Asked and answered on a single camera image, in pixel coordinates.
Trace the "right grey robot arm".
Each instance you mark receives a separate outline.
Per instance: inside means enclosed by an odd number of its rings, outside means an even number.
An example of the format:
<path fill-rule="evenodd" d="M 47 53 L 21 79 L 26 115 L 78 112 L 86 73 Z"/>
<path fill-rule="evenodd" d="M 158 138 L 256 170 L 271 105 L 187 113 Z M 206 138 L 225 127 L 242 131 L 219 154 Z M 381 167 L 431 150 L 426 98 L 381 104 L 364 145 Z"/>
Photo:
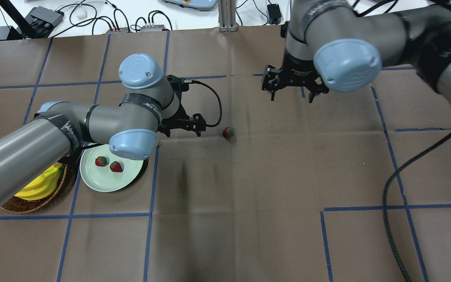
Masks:
<path fill-rule="evenodd" d="M 451 102 L 451 3 L 366 16 L 345 0 L 296 0 L 281 37 L 281 68 L 267 65 L 262 80 L 272 96 L 305 87 L 313 101 L 364 87 L 385 67 L 410 64 Z"/>

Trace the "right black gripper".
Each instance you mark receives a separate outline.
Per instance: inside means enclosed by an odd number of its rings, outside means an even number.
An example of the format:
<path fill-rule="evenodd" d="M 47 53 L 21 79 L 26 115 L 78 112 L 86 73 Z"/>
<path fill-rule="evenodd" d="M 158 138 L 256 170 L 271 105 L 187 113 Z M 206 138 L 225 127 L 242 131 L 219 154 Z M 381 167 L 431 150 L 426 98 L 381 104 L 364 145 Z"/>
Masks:
<path fill-rule="evenodd" d="M 316 95 L 329 93 L 329 88 L 324 83 L 316 81 L 320 78 L 313 60 L 302 60 L 289 53 L 284 53 L 281 68 L 277 69 L 272 65 L 265 66 L 262 90 L 270 92 L 271 101 L 274 101 L 278 90 L 286 87 L 305 87 L 311 92 L 308 95 L 308 103 L 313 103 Z"/>

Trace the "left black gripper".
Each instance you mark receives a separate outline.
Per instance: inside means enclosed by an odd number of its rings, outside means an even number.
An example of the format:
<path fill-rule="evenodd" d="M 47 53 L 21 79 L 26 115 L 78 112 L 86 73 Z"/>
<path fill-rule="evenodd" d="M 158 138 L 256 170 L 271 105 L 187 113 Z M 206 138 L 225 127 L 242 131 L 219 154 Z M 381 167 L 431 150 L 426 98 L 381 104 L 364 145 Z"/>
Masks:
<path fill-rule="evenodd" d="M 157 131 L 165 134 L 168 138 L 171 136 L 171 130 L 195 132 L 197 137 L 201 137 L 202 132 L 206 131 L 206 120 L 201 114 L 189 116 L 182 105 L 182 94 L 189 91 L 189 86 L 195 82 L 174 75 L 167 75 L 166 79 L 171 85 L 174 95 L 170 104 L 162 111 L 163 119 Z"/>

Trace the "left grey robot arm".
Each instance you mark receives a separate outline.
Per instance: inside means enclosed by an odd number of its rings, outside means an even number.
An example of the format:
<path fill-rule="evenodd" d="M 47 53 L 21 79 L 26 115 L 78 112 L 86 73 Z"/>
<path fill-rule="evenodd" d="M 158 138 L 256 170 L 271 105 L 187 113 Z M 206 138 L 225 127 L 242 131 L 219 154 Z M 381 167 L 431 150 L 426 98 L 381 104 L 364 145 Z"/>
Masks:
<path fill-rule="evenodd" d="M 120 64 L 125 87 L 117 107 L 52 101 L 34 119 L 0 139 L 0 207 L 46 168 L 76 155 L 84 142 L 108 145 L 118 157 L 145 160 L 157 133 L 182 129 L 198 136 L 207 128 L 200 114 L 188 116 L 179 87 L 186 79 L 165 75 L 154 57 L 135 53 Z"/>

